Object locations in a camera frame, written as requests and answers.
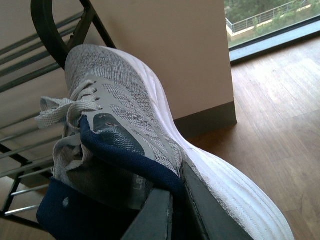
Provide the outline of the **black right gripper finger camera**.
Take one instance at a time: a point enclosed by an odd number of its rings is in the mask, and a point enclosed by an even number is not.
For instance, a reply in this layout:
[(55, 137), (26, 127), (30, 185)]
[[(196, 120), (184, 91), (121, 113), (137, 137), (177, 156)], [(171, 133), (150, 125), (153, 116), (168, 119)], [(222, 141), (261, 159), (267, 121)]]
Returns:
[(187, 240), (249, 240), (250, 235), (231, 217), (192, 170), (182, 163), (186, 197)]

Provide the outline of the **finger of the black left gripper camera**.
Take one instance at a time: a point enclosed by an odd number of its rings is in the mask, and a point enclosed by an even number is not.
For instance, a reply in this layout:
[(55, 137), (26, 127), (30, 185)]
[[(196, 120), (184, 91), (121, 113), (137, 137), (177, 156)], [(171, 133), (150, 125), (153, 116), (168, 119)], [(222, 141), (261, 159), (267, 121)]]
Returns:
[(154, 188), (122, 239), (170, 240), (172, 225), (173, 197), (166, 190)]

